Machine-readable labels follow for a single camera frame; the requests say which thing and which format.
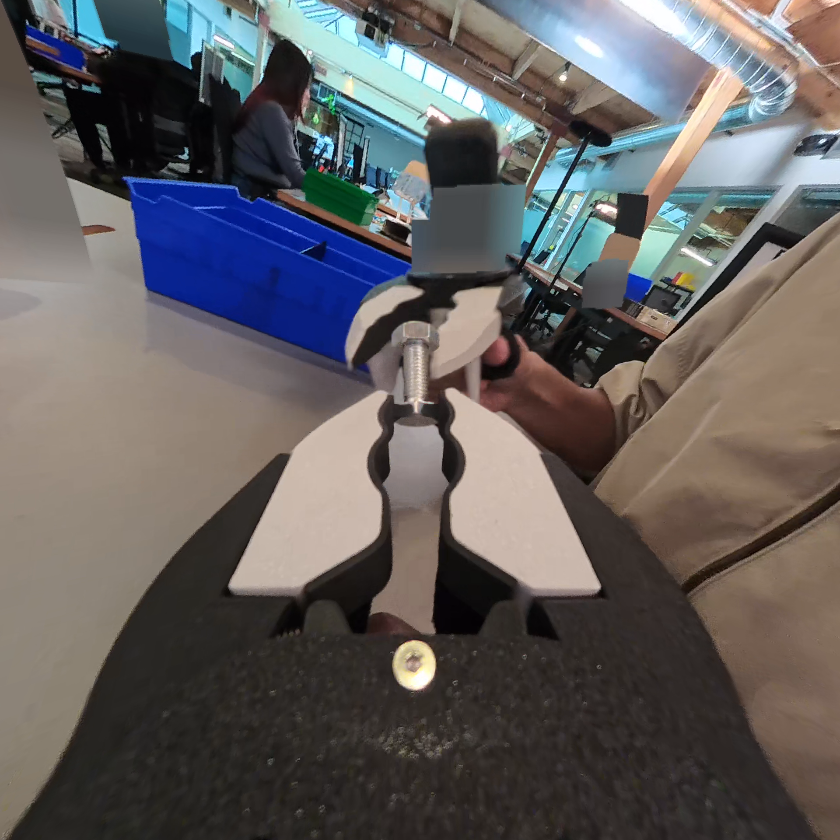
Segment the wood-edged table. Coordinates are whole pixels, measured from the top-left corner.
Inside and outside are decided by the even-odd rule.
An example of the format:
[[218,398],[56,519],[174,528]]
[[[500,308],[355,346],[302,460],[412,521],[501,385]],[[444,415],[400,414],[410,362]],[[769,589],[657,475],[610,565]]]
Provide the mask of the wood-edged table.
[[[553,278],[553,275],[550,274],[546,269],[540,267],[539,265],[530,260],[526,261],[521,271],[527,272],[528,274],[530,274],[531,277],[535,278],[538,282],[542,283],[546,287],[559,287],[562,291],[570,291],[577,298],[582,299],[583,287],[576,281],[565,280],[562,278],[558,278],[557,280],[555,280]],[[670,331],[675,326],[675,324],[666,316],[663,316],[654,323],[650,323],[641,318],[635,317],[633,314],[624,311],[620,307],[606,308],[605,312],[609,317],[619,319],[626,325],[630,326],[632,329],[640,331],[649,336],[650,338],[658,341],[666,340],[669,336]]]
[[365,242],[367,245],[371,245],[392,256],[404,259],[409,263],[412,261],[412,249],[410,246],[401,244],[381,233],[371,230],[370,226],[365,227],[354,224],[335,213],[313,205],[306,201],[305,198],[299,198],[295,191],[277,190],[276,199],[280,205],[299,215],[308,217],[326,227],[338,230],[345,235]]

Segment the ceiling projector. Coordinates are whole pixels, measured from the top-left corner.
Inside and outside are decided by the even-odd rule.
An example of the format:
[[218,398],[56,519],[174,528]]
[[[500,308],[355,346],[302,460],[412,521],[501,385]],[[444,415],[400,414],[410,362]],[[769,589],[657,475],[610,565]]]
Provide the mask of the ceiling projector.
[[391,41],[395,22],[392,14],[371,6],[357,19],[355,34],[360,44],[385,49]]

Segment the silver air duct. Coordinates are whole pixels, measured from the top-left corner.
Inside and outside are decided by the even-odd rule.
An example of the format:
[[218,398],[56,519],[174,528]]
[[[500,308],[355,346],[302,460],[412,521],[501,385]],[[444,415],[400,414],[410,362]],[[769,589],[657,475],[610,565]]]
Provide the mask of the silver air duct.
[[[805,105],[798,102],[781,115],[774,117],[759,117],[751,110],[749,101],[741,101],[731,105],[720,117],[712,133],[733,134],[740,130],[764,128],[771,124],[803,123],[811,118]],[[610,157],[624,152],[636,152],[649,146],[672,144],[687,126],[689,119],[671,124],[650,123],[648,125],[628,129],[616,133],[612,143],[606,147],[593,143],[587,146],[581,157],[582,161],[591,161]]]
[[793,105],[799,76],[794,58],[723,2],[623,1],[623,5],[711,67],[738,78],[750,95],[752,121],[778,117]]

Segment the blue divided storage bin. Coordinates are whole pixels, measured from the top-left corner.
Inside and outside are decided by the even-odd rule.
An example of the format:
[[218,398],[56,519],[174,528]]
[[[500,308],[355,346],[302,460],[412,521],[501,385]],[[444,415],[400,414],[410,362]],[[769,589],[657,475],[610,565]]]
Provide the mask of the blue divided storage bin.
[[[362,300],[410,264],[233,185],[128,177],[148,291],[345,362]],[[328,243],[323,261],[301,255]]]

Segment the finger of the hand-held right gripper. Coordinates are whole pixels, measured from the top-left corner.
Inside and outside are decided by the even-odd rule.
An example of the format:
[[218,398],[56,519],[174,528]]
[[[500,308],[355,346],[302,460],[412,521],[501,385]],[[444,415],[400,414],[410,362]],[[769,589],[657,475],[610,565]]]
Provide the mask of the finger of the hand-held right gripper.
[[501,336],[503,294],[503,289],[462,290],[454,294],[452,308],[432,310],[438,342],[429,363],[431,381],[465,370],[467,396],[480,399],[480,358]]
[[424,291],[412,285],[387,285],[374,289],[355,313],[345,341],[345,360],[352,370],[366,368],[374,388],[393,392],[403,357],[394,344],[394,331],[410,321],[427,319]]

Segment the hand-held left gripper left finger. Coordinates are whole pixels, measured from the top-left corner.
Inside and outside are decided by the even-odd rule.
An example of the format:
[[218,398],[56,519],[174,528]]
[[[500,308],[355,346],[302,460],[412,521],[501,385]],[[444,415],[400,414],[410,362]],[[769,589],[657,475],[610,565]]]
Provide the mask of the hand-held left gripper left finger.
[[392,575],[390,473],[394,401],[376,391],[294,447],[227,590],[291,599],[301,614],[333,602],[363,633]]

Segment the black round-top stand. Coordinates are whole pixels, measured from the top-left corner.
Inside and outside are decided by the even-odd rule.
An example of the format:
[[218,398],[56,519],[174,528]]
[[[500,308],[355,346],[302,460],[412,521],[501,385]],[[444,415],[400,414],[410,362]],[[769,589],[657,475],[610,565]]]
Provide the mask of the black round-top stand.
[[599,148],[605,148],[612,144],[613,138],[612,136],[603,131],[602,129],[597,128],[596,126],[584,121],[584,120],[574,120],[571,122],[570,131],[581,141],[576,148],[576,152],[574,153],[574,157],[569,163],[568,168],[563,176],[563,179],[556,189],[555,194],[552,197],[552,200],[545,210],[539,225],[537,226],[530,242],[528,243],[527,248],[522,251],[519,262],[511,269],[511,273],[509,278],[506,281],[506,288],[512,289],[513,286],[516,284],[514,283],[515,280],[519,280],[521,277],[520,275],[525,269],[526,263],[530,258],[531,253],[533,252],[536,244],[538,243],[543,230],[546,227],[546,224],[549,222],[550,217],[553,213],[554,208],[556,207],[558,201],[561,198],[561,195],[565,191],[572,174],[574,173],[575,168],[579,164],[583,153],[586,149],[593,144]]

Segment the person's right forearm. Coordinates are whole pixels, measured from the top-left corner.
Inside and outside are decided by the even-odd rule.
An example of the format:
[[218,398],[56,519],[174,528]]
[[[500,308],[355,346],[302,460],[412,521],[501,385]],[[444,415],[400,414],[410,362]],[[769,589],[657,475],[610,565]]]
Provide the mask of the person's right forearm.
[[534,386],[518,423],[581,474],[597,474],[616,452],[616,420],[607,396],[561,375]]

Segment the green storage bin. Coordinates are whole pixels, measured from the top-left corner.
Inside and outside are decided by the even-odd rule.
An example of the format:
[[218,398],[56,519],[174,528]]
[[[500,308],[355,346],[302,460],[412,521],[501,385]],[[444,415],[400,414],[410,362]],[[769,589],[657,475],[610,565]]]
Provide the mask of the green storage bin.
[[371,224],[378,206],[375,194],[315,168],[307,170],[301,189],[309,204],[362,227]]

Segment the wooden pillar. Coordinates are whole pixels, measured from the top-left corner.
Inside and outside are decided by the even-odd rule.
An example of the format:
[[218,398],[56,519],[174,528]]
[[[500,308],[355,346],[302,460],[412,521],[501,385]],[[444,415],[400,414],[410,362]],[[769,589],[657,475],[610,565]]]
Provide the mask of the wooden pillar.
[[676,189],[702,145],[711,136],[741,89],[740,79],[730,70],[720,69],[716,73],[644,189],[647,196],[644,224],[646,228],[651,225],[665,200]]

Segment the cardboard sign with black tag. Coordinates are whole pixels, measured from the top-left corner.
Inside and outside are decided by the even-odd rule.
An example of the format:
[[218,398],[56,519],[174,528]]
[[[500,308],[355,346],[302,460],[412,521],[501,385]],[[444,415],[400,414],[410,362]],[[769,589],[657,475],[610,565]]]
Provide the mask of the cardboard sign with black tag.
[[648,225],[648,195],[619,193],[616,199],[614,231],[603,246],[600,260],[622,259],[630,267],[637,257]]

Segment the black ceiling panel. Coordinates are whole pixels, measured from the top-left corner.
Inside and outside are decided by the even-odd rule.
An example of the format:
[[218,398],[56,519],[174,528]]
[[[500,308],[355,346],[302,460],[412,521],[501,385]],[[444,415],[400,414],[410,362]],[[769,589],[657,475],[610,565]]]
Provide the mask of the black ceiling panel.
[[667,121],[686,110],[711,65],[685,44],[665,1],[485,1],[541,46]]

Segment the person's right hand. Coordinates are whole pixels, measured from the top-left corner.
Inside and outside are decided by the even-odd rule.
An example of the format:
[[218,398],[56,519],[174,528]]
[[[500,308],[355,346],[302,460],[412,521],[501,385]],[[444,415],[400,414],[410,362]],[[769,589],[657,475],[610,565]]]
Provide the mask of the person's right hand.
[[530,350],[521,337],[498,339],[481,363],[479,403],[517,423],[551,417],[581,395],[577,384]]

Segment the steel hex bolt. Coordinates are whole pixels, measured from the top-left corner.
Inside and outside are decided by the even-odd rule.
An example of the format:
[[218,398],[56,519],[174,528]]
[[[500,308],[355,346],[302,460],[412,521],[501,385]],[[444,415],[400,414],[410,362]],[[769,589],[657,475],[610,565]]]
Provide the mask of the steel hex bolt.
[[429,398],[431,354],[423,339],[409,339],[402,345],[403,401],[394,405],[396,423],[414,427],[437,424],[438,408]]

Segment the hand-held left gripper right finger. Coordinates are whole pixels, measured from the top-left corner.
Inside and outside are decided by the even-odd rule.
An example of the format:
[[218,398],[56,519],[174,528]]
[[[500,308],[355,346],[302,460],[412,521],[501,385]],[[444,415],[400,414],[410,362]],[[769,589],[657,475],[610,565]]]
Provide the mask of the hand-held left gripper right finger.
[[447,480],[434,590],[439,634],[477,634],[513,602],[525,618],[542,600],[602,596],[602,583],[541,449],[465,394],[441,397]]

